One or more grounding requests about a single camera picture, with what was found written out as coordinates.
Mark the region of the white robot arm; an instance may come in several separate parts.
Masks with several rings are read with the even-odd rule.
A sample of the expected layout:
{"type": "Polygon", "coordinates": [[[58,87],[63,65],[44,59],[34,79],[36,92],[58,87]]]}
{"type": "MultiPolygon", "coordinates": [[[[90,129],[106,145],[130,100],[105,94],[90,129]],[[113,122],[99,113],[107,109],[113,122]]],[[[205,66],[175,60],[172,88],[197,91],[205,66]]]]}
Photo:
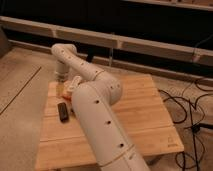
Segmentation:
{"type": "Polygon", "coordinates": [[[79,58],[72,44],[54,44],[51,52],[59,63],[60,77],[72,68],[85,79],[72,92],[71,104],[101,170],[150,171],[111,109],[122,96],[121,82],[79,58]]]}

